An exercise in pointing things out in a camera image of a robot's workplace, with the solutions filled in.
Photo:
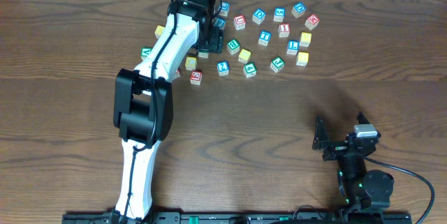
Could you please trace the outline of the green R letter block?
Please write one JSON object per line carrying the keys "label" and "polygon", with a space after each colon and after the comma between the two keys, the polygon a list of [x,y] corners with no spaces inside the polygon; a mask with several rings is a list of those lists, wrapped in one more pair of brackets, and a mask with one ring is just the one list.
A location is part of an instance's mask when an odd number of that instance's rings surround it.
{"label": "green R letter block", "polygon": [[209,57],[209,53],[208,53],[208,52],[199,52],[199,53],[198,53],[198,56],[199,56],[200,58],[205,58],[205,59],[207,59],[207,58]]}

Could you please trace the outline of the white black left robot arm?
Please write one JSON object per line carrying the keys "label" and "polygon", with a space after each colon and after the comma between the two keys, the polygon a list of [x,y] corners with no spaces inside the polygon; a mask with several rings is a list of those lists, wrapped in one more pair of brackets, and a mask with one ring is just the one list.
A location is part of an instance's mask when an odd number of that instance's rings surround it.
{"label": "white black left robot arm", "polygon": [[156,153],[173,122],[172,80],[192,48],[221,52],[214,27],[216,0],[176,0],[168,7],[163,33],[133,70],[115,80],[113,124],[124,151],[122,188],[114,213],[118,223],[139,223],[152,208]]}

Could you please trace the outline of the green B letter block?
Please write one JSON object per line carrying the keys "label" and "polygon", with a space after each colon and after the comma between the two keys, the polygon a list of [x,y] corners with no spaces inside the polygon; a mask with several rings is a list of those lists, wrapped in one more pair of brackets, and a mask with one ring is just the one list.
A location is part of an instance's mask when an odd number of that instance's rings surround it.
{"label": "green B letter block", "polygon": [[237,39],[232,39],[227,42],[227,50],[231,55],[234,55],[240,51],[240,44]]}

